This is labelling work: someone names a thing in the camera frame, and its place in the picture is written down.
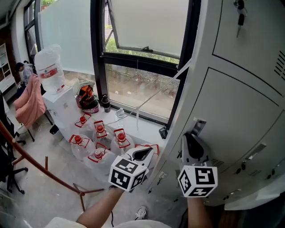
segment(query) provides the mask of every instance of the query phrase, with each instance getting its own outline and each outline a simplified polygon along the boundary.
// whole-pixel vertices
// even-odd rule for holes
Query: window frame
[[[33,25],[35,25],[36,43],[38,51],[40,51],[41,29],[39,27],[40,23],[39,23],[38,13],[41,11],[41,0],[35,0],[34,20],[32,20],[33,22],[31,21],[29,24],[27,24],[28,14],[26,12],[27,11],[26,9],[28,9],[28,7],[32,4],[32,2],[33,0],[31,0],[27,4],[24,11],[25,36],[27,30],[31,28]],[[90,0],[91,49],[93,56],[95,81],[96,81],[98,99],[100,104],[102,104],[101,102],[102,96],[104,94],[109,95],[105,64],[120,65],[135,69],[137,68],[140,70],[145,70],[169,77],[174,77],[176,73],[190,60],[190,58],[192,57],[195,39],[196,39],[196,33],[200,16],[201,0],[192,0],[189,2],[190,3],[192,2],[192,4],[188,4],[188,13],[187,13],[180,61],[179,64],[175,64],[171,62],[166,62],[136,55],[105,52],[104,18],[105,18],[106,0]],[[160,117],[155,114],[151,114],[142,110],[140,110],[139,112],[140,117],[164,125],[165,128],[168,130],[171,126],[175,112],[177,110],[180,97],[183,91],[184,83],[186,80],[186,76],[187,76],[187,71],[184,71],[177,78],[180,80],[180,83],[178,86],[177,94],[169,118]],[[121,104],[119,102],[110,101],[110,103],[113,108],[119,109],[122,107],[127,113],[135,110],[134,107],[128,106],[126,104]]]

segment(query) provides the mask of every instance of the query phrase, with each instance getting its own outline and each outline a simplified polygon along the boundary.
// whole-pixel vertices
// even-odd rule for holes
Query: water bottle
[[[89,113],[85,113],[80,117],[80,120],[75,123],[78,127],[79,134],[86,135],[88,138],[93,138],[93,134],[96,131],[93,124],[93,118]]]
[[[85,157],[83,162],[94,170],[95,177],[102,182],[108,182],[109,173],[116,155],[106,148],[97,148],[94,153]]]
[[[108,150],[111,148],[111,142],[114,137],[113,132],[107,126],[104,126],[102,120],[94,122],[95,132],[93,134],[93,142],[104,145]]]
[[[130,136],[125,134],[124,129],[117,129],[114,130],[115,137],[112,140],[111,143],[111,151],[121,156],[125,154],[129,149],[134,148],[134,141]]]
[[[51,45],[35,55],[35,67],[45,91],[56,94],[64,87],[64,74],[60,62],[61,47]]]
[[[71,151],[73,155],[79,160],[83,161],[95,151],[95,144],[86,135],[72,135],[69,143],[71,143]]]
[[[119,128],[123,128],[124,127],[124,119],[123,117],[125,116],[125,111],[123,108],[120,108],[118,111],[116,111],[115,113],[116,115],[116,121],[119,120],[118,123],[118,127]]]

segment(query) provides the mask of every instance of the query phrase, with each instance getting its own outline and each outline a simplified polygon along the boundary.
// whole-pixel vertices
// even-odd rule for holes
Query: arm
[[[187,198],[188,228],[212,228],[202,198]]]
[[[123,193],[120,188],[111,188],[103,199],[83,212],[77,222],[87,228],[101,228]]]

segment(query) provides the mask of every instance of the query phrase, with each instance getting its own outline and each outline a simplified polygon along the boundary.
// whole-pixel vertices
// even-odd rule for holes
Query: concrete floor
[[[15,110],[11,106],[8,116],[18,128],[15,120]],[[37,121],[31,130],[35,142],[32,142],[25,128],[19,130],[20,138],[26,140],[23,148],[40,164],[44,166],[45,156],[49,158],[49,170],[68,184],[77,183],[85,189],[108,188],[96,179],[95,173],[84,164],[78,162],[73,156],[70,144],[64,139],[56,142],[49,133],[51,125],[47,123],[45,116]],[[69,189],[56,183],[41,171],[36,169],[26,160],[21,161],[15,169],[28,167],[28,172],[21,172],[15,177],[21,189],[25,191],[22,195],[12,185],[12,193],[6,191],[7,183],[0,183],[0,227],[3,228],[43,228],[54,217],[62,217],[75,221],[82,213],[79,196]],[[3,197],[5,194],[14,200]],[[102,193],[91,193],[84,196],[85,207],[88,208],[102,197]],[[137,187],[133,193],[124,193],[114,209],[114,225],[134,219],[134,214],[139,206],[148,207],[148,218],[164,222],[176,228],[179,225],[181,215],[186,209],[186,200],[180,199],[172,202],[157,195],[148,194]],[[110,218],[104,227],[111,227]]]

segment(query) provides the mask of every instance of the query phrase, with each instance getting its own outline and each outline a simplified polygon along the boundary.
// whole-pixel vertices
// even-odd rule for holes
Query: chair
[[[7,190],[12,193],[12,190],[9,189],[11,180],[14,182],[16,188],[18,191],[22,194],[25,194],[24,190],[21,190],[15,180],[15,174],[22,172],[22,171],[28,171],[28,168],[21,168],[14,170],[14,166],[12,165],[12,160],[9,158],[9,156],[3,151],[2,146],[0,146],[0,181],[6,182],[6,176],[8,176],[7,181]]]
[[[1,91],[0,91],[0,120],[14,138],[16,136],[20,135],[18,132],[14,132],[14,124],[10,121],[10,119],[7,117],[7,115],[5,113],[4,102],[3,102],[3,94]],[[19,141],[17,141],[17,143],[23,143],[25,145],[26,141],[19,140]],[[14,154],[13,154],[12,145],[10,143],[8,143],[7,139],[1,133],[0,133],[0,144],[5,149],[7,149],[8,155],[11,159],[16,159],[14,157]]]

